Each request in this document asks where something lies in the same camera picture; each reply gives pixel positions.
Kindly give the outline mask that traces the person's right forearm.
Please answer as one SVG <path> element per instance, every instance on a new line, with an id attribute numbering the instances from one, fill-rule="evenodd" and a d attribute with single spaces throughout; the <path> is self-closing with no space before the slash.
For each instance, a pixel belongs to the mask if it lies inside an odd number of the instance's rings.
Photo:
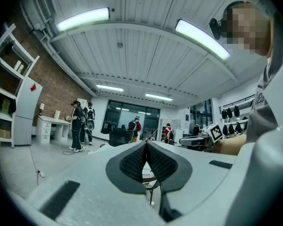
<path id="1" fill-rule="evenodd" d="M 244 144 L 246 144 L 245 134 L 241 134 L 233 138 L 220 139 L 214 143 L 212 152 L 227 155 L 238 155 Z"/>

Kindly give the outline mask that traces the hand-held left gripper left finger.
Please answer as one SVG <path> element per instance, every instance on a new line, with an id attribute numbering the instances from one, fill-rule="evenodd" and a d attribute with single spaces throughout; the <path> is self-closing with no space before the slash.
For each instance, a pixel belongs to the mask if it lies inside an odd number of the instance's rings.
<path id="1" fill-rule="evenodd" d="M 77 190 L 55 220 L 64 226 L 164 226 L 164 220 L 146 200 L 146 188 L 127 176 L 114 185 L 106 164 L 133 144 L 99 149 L 79 159 L 58 175 L 35 188 L 27 201 L 41 210 L 66 182 L 79 183 Z"/>

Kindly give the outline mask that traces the long ceiling light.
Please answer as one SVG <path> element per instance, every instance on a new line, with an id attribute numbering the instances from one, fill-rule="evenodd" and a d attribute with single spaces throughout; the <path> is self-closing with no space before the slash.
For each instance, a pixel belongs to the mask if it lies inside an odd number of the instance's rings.
<path id="1" fill-rule="evenodd" d="M 157 95 L 153 95 L 153 94 L 146 94 L 145 96 L 149 97 L 149 98 L 163 100 L 163 101 L 172 101 L 173 100 L 172 98 L 157 96 Z"/>
<path id="2" fill-rule="evenodd" d="M 105 85 L 96 85 L 97 88 L 99 89 L 107 89 L 107 90 L 113 90 L 113 91 L 119 91 L 119 92 L 123 92 L 124 90 L 122 88 L 117 88 L 117 87 L 111 87 L 111 86 L 105 86 Z"/>
<path id="3" fill-rule="evenodd" d="M 178 33 L 181 33 L 200 43 L 202 46 L 219 56 L 222 60 L 226 60 L 230 57 L 230 53 L 217 40 L 185 20 L 179 19 L 175 30 Z"/>
<path id="4" fill-rule="evenodd" d="M 89 10 L 59 22 L 56 27 L 61 31 L 71 29 L 73 27 L 81 26 L 83 24 L 93 23 L 97 21 L 108 20 L 110 18 L 109 8 L 98 8 Z"/>

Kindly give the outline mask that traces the glass door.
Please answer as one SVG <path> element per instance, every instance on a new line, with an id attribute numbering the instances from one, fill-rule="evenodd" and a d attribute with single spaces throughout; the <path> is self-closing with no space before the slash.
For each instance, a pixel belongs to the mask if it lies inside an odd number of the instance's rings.
<path id="1" fill-rule="evenodd" d="M 193 135 L 194 127 L 201 129 L 213 123 L 211 100 L 206 100 L 190 107 L 190 129 Z"/>

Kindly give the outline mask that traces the white desk with drawers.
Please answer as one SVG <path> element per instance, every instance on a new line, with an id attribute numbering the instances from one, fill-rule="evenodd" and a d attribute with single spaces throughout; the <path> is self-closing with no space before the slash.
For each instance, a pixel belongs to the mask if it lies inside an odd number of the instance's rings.
<path id="1" fill-rule="evenodd" d="M 54 140 L 67 143 L 70 123 L 47 116 L 39 116 L 36 126 L 36 139 L 39 144 L 49 144 L 52 126 L 55 125 Z"/>

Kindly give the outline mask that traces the green box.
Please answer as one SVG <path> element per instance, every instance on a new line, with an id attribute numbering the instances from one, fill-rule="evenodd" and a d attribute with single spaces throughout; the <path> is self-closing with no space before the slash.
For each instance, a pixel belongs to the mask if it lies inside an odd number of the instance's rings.
<path id="1" fill-rule="evenodd" d="M 9 106 L 10 106 L 10 100 L 4 98 L 3 101 L 2 101 L 2 109 L 1 109 L 1 111 L 4 114 L 9 114 Z"/>

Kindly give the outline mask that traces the white refrigerator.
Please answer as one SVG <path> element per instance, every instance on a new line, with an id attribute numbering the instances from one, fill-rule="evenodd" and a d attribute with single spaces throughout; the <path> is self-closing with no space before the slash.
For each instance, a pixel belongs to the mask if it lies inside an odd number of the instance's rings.
<path id="1" fill-rule="evenodd" d="M 30 88 L 35 83 L 36 90 Z M 13 145 L 30 145 L 32 142 L 33 118 L 43 86 L 27 77 L 21 84 L 17 97 L 16 111 L 13 114 Z"/>

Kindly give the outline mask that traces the person's gray t-shirt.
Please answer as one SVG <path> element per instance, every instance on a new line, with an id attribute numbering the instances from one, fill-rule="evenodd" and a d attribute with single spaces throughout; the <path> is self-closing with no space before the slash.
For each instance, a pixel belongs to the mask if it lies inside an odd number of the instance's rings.
<path id="1" fill-rule="evenodd" d="M 263 92 L 283 65 L 283 16 L 279 12 L 274 14 L 273 45 L 272 58 L 267 63 L 258 81 L 249 113 L 248 127 L 245 132 L 246 143 L 255 142 L 261 135 L 276 129 L 278 126 Z"/>

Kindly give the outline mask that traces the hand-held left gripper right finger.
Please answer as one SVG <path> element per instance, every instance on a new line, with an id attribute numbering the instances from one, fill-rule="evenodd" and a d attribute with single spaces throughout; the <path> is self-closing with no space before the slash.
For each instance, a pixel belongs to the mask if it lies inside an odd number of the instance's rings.
<path id="1" fill-rule="evenodd" d="M 226 222 L 234 192 L 219 195 L 236 158 L 148 141 L 147 162 L 161 189 L 149 222 Z"/>

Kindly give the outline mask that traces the white open shelving unit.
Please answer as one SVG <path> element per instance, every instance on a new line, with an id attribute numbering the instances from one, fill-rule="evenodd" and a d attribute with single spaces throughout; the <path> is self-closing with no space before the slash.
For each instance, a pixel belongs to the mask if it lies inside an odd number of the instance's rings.
<path id="1" fill-rule="evenodd" d="M 21 84 L 29 77 L 31 70 L 36 65 L 39 56 L 32 57 L 13 35 L 15 24 L 3 26 L 0 37 L 0 128 L 11 128 L 11 139 L 4 139 L 13 145 L 12 121 L 16 111 L 16 103 Z M 10 100 L 9 114 L 4 114 L 2 109 L 3 99 Z"/>

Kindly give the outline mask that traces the ceiling air conditioner vent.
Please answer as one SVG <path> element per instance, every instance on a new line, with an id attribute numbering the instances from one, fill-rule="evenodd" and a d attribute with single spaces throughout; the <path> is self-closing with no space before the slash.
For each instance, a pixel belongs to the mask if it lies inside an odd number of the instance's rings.
<path id="1" fill-rule="evenodd" d="M 47 22 L 51 20 L 55 15 L 55 9 L 52 0 L 35 0 L 35 1 L 43 21 Z"/>

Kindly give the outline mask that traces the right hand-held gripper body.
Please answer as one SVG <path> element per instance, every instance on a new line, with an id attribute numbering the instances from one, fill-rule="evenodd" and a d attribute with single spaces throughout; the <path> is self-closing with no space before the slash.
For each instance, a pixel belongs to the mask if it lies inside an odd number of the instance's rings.
<path id="1" fill-rule="evenodd" d="M 205 145 L 204 151 L 212 152 L 214 144 L 222 138 L 223 134 L 218 123 L 212 123 L 201 129 L 199 136 L 208 141 Z"/>

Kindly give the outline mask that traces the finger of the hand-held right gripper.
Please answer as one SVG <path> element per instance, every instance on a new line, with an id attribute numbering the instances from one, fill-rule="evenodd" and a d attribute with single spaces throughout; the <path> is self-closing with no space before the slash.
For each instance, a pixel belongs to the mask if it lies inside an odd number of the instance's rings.
<path id="1" fill-rule="evenodd" d="M 194 151 L 204 151 L 205 139 L 200 136 L 183 137 L 179 140 L 179 144 L 187 149 Z"/>

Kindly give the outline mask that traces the large dark-framed window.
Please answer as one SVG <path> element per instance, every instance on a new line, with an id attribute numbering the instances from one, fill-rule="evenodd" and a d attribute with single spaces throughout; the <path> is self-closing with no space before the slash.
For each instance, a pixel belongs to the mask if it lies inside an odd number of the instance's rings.
<path id="1" fill-rule="evenodd" d="M 141 124 L 139 138 L 144 139 L 151 136 L 157 139 L 159 116 L 160 110 L 156 108 L 109 100 L 101 133 L 109 134 L 112 130 L 120 128 L 122 125 L 128 128 L 130 121 L 139 117 Z"/>

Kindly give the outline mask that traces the row of hanging black bags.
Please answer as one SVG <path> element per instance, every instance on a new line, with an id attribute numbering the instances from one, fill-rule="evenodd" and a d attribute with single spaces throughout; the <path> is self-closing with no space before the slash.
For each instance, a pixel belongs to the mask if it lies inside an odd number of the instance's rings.
<path id="1" fill-rule="evenodd" d="M 226 138 L 236 137 L 246 132 L 248 117 L 240 118 L 238 106 L 222 110 L 221 115 L 224 122 L 222 133 Z"/>

